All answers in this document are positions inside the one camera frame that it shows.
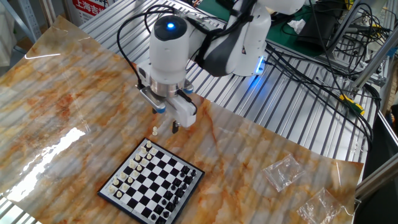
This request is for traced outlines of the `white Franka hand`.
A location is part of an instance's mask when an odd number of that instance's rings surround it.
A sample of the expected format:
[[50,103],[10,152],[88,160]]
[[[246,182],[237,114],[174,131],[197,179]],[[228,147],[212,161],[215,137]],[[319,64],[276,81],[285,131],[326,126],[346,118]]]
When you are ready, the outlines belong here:
[[137,66],[143,87],[140,94],[152,106],[152,114],[167,112],[175,120],[172,133],[178,132],[179,126],[190,127],[196,121],[197,107],[183,92],[193,90],[193,86],[185,78],[175,85],[159,83],[150,76],[151,64],[148,60]]

